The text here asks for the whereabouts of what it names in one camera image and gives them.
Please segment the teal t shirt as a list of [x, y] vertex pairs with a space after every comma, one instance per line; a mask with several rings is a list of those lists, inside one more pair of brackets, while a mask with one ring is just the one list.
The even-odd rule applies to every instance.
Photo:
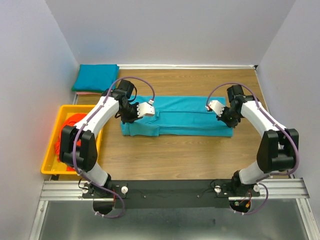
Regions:
[[71, 90], [102, 93], [116, 81], [119, 69], [117, 64], [81, 64]]
[[156, 96], [155, 115], [121, 123], [124, 136], [160, 135], [232, 137], [233, 129], [205, 108], [204, 96]]

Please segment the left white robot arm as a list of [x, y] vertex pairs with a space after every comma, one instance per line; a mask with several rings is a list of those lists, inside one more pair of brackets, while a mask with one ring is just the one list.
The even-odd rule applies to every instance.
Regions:
[[59, 159], [83, 178], [91, 181], [93, 191], [101, 198], [112, 193], [112, 177], [98, 164], [96, 138], [111, 117], [122, 123], [138, 120], [138, 103], [132, 103], [131, 95], [137, 88], [128, 80], [121, 80], [118, 87], [102, 94], [98, 103], [73, 126], [61, 130]]

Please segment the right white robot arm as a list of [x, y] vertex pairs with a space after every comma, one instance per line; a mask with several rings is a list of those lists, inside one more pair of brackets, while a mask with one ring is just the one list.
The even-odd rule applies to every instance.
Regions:
[[298, 131], [280, 124], [254, 93], [246, 95], [243, 89], [242, 84], [227, 89], [229, 106], [218, 100], [208, 101], [206, 106], [227, 127], [234, 129], [241, 119], [247, 119], [261, 136], [256, 160], [236, 171], [231, 178], [230, 191], [236, 196], [243, 195], [268, 177], [294, 173], [300, 163]]

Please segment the folded teal t shirt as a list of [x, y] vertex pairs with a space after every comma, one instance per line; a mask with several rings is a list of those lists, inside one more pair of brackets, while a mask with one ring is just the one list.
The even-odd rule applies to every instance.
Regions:
[[119, 69], [117, 64], [81, 64], [71, 90], [102, 93], [116, 81]]

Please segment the folded pink t shirt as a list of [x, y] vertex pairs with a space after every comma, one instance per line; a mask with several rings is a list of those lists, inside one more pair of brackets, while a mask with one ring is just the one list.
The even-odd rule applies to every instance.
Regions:
[[76, 91], [77, 95], [101, 95], [102, 92], [92, 92], [92, 91]]

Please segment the orange t shirt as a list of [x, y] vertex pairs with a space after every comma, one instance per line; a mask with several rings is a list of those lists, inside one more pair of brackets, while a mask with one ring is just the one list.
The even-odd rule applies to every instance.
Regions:
[[54, 142], [54, 152], [55, 155], [57, 156], [57, 162], [61, 163], [60, 160], [60, 145], [61, 145], [61, 134], [62, 134], [62, 129], [65, 126], [74, 126], [77, 122], [79, 122], [80, 120], [82, 120], [84, 117], [86, 116], [85, 113], [76, 113], [71, 115], [70, 117], [68, 117], [61, 125], [60, 128], [57, 128], [57, 140]]

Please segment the folded green t shirt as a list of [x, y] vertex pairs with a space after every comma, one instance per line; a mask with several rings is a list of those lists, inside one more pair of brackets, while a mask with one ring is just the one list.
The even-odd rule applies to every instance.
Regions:
[[89, 88], [89, 87], [75, 87], [71, 88], [77, 95], [101, 95], [103, 92], [108, 91], [108, 88]]

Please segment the yellow plastic bin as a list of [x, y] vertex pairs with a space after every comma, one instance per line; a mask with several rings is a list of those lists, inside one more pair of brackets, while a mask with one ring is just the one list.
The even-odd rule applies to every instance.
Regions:
[[77, 123], [80, 118], [75, 118], [74, 115], [87, 115], [94, 105], [75, 105], [65, 104], [62, 105], [57, 113], [55, 124], [51, 133], [50, 141], [44, 156], [44, 160], [41, 167], [41, 173], [44, 175], [76, 175], [74, 169], [67, 166], [65, 163], [59, 160], [59, 146], [60, 133], [62, 128], [66, 125], [68, 120], [71, 123]]

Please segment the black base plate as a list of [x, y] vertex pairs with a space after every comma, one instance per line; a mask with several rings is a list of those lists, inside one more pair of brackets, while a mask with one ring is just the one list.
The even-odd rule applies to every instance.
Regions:
[[82, 198], [93, 200], [93, 209], [103, 214], [112, 209], [229, 207], [247, 213], [246, 204], [260, 196], [258, 185], [234, 184], [230, 179], [114, 180], [111, 189], [110, 193], [85, 183]]

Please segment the aluminium frame rail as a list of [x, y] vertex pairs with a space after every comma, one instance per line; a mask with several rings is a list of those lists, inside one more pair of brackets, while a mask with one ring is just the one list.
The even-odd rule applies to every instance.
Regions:
[[260, 195], [233, 207], [126, 209], [119, 218], [94, 213], [85, 181], [45, 181], [32, 240], [317, 240], [320, 231], [301, 178], [266, 179]]

